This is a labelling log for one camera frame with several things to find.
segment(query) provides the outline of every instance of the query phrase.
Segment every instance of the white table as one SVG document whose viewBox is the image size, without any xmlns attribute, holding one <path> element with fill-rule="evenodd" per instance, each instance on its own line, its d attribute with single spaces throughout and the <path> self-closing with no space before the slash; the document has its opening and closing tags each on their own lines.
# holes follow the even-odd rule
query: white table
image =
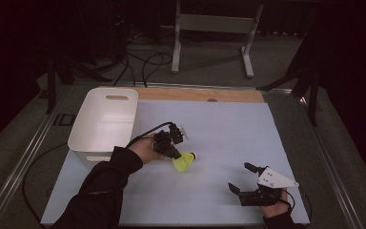
<svg viewBox="0 0 366 229">
<path fill-rule="evenodd" d="M 190 139 L 176 148 L 196 152 L 198 159 L 183 174 L 166 159 L 153 161 L 131 175 L 120 225 L 261 224 L 259 208 L 242 207 L 228 182 L 242 191 L 257 188 L 257 175 L 246 170 L 244 162 L 270 166 L 295 179 L 266 103 L 140 100 L 137 114 L 142 133 L 167 121 L 184 125 Z M 53 224 L 60 217 L 88 172 L 69 151 L 42 217 L 43 224 Z M 308 223 L 299 191 L 288 191 L 296 202 L 294 221 Z"/>
</svg>

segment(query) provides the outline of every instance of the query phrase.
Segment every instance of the black cloth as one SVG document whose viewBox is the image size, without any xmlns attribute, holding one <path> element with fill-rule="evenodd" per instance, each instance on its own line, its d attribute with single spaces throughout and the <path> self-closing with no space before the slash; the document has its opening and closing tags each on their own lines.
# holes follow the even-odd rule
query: black cloth
<svg viewBox="0 0 366 229">
<path fill-rule="evenodd" d="M 79 193 L 51 228 L 117 228 L 128 177 L 142 166 L 141 158 L 133 151 L 114 147 L 111 160 L 93 167 Z"/>
<path fill-rule="evenodd" d="M 271 217 L 271 218 L 263 218 L 264 223 L 268 229 L 304 229 L 306 228 L 304 225 L 299 223 L 294 223 L 291 218 L 291 210 L 283 213 L 281 215 Z"/>
</svg>

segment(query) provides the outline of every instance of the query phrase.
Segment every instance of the dark background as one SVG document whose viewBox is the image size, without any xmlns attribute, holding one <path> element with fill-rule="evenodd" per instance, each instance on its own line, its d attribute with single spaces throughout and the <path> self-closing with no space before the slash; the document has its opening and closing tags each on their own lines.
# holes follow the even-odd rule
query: dark background
<svg viewBox="0 0 366 229">
<path fill-rule="evenodd" d="M 183 12 L 200 13 L 198 1 L 183 2 Z M 205 1 L 202 13 L 252 16 L 249 12 L 255 7 L 250 1 L 223 2 Z M 173 1 L 108 5 L 86 0 L 0 2 L 0 132 L 40 92 L 35 79 L 47 72 L 48 41 L 77 61 L 94 63 L 98 56 L 122 55 L 130 24 L 155 39 L 161 39 L 160 25 L 174 24 Z M 366 1 L 269 2 L 258 30 L 261 35 L 304 37 L 292 68 L 321 56 L 320 86 L 327 90 L 366 164 Z"/>
</svg>

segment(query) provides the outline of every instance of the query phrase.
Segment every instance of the black cable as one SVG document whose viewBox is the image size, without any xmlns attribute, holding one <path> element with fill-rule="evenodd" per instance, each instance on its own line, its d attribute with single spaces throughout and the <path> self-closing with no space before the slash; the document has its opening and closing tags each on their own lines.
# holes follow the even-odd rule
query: black cable
<svg viewBox="0 0 366 229">
<path fill-rule="evenodd" d="M 155 54 L 151 55 L 150 57 L 148 57 L 147 58 L 147 61 L 145 61 L 144 65 L 142 66 L 142 70 L 141 70 L 141 73 L 142 73 L 142 81 L 144 82 L 144 86 L 146 88 L 148 88 L 148 85 L 147 85 L 148 78 L 151 76 L 151 74 L 153 74 L 154 72 L 156 72 L 160 68 L 160 65 L 157 65 L 156 68 L 151 73 L 149 73 L 147 76 L 145 76 L 145 66 L 147 66 L 147 64 L 149 63 L 149 60 L 150 59 L 152 59 L 153 57 L 158 56 L 159 54 L 162 57 L 161 62 L 163 62 L 163 55 L 161 53 L 155 53 Z"/>
<path fill-rule="evenodd" d="M 166 126 L 166 125 L 171 125 L 171 124 L 173 124 L 173 123 L 172 123 L 172 122 L 165 122 L 165 123 L 162 123 L 162 124 L 160 124 L 159 126 L 154 127 L 154 128 L 152 128 L 152 129 L 148 130 L 146 133 L 144 133 L 144 134 L 142 134 L 142 135 L 138 135 L 138 136 L 136 136 L 132 141 L 130 141 L 130 143 L 129 143 L 129 144 L 127 144 L 126 148 L 129 148 L 129 147 L 130 147 L 130 146 L 132 146 L 135 142 L 137 142 L 139 139 L 144 138 L 146 135 L 148 135 L 148 134 L 150 134 L 150 133 L 152 133 L 152 132 L 156 131 L 157 129 L 159 129 L 159 128 L 163 127 L 163 126 Z"/>
<path fill-rule="evenodd" d="M 142 81 L 144 83 L 144 86 L 147 88 L 148 85 L 147 85 L 147 81 L 148 81 L 148 78 L 153 74 L 155 73 L 159 68 L 160 66 L 162 65 L 167 65 L 167 64 L 170 64 L 172 62 L 172 56 L 169 55 L 169 54 L 166 54 L 166 53 L 163 53 L 163 52 L 158 52 L 158 51 L 155 51 L 155 50 L 131 50 L 131 51 L 136 51 L 136 52 L 155 52 L 155 54 L 152 54 L 151 56 L 149 56 L 147 59 L 143 59 L 139 56 L 136 56 L 134 54 L 132 54 L 131 52 L 128 52 L 127 51 L 127 54 L 138 59 L 138 60 L 141 60 L 144 62 L 144 65 L 142 66 L 142 69 L 141 69 L 141 74 L 142 74 Z M 161 62 L 160 63 L 154 63 L 154 62 L 151 62 L 150 60 L 156 56 L 160 55 L 161 56 Z M 166 61 L 164 62 L 164 55 L 168 56 L 170 59 L 169 61 Z M 148 64 L 152 64 L 152 65 L 155 65 L 156 68 L 150 72 L 149 74 L 145 75 L 145 67 L 148 65 Z"/>
<path fill-rule="evenodd" d="M 26 178 L 28 177 L 29 171 L 31 170 L 31 167 L 35 164 L 35 162 L 37 162 L 39 159 L 41 159 L 43 156 L 45 156 L 46 154 L 59 149 L 61 147 L 63 147 L 64 145 L 67 145 L 67 142 L 62 143 L 58 146 L 55 146 L 49 150 L 47 150 L 46 152 L 44 152 L 43 154 L 41 154 L 38 158 L 36 158 L 29 166 L 28 170 L 26 171 L 25 175 L 23 176 L 23 180 L 22 180 L 22 195 L 23 195 L 23 199 L 26 202 L 26 205 L 28 205 L 29 210 L 31 211 L 31 213 L 33 214 L 35 220 L 38 222 L 38 224 L 40 225 L 40 227 L 42 229 L 46 229 L 46 227 L 40 223 L 41 219 L 37 216 L 37 213 L 34 211 L 34 209 L 31 207 L 31 204 L 26 196 Z"/>
<path fill-rule="evenodd" d="M 309 205 L 309 212 L 310 212 L 310 214 L 309 214 L 309 216 L 308 216 L 308 217 L 309 217 L 310 222 L 312 222 L 313 208 L 312 208 L 311 200 L 309 199 L 309 197 L 308 197 L 307 193 L 305 193 L 305 191 L 301 188 L 301 186 L 299 186 L 299 191 L 301 191 L 301 194 L 302 194 L 302 195 L 307 199 L 307 201 L 308 201 L 308 205 Z"/>
</svg>

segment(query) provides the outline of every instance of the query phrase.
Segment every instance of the robotic hand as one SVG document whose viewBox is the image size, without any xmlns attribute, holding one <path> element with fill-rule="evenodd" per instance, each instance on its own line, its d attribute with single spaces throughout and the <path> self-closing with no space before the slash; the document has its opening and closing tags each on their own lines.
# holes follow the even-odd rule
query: robotic hand
<svg viewBox="0 0 366 229">
<path fill-rule="evenodd" d="M 178 128 L 174 123 L 169 125 L 169 129 L 169 132 L 162 130 L 154 135 L 153 149 L 164 156 L 178 159 L 181 154 L 174 145 L 183 142 L 183 136 L 187 135 L 182 127 Z"/>
<path fill-rule="evenodd" d="M 281 189 L 289 187 L 298 187 L 299 184 L 269 167 L 255 167 L 246 162 L 245 168 L 253 173 L 258 173 L 258 182 L 253 192 L 241 192 L 239 188 L 231 183 L 228 186 L 234 194 L 239 196 L 242 206 L 270 206 L 280 201 Z"/>
</svg>

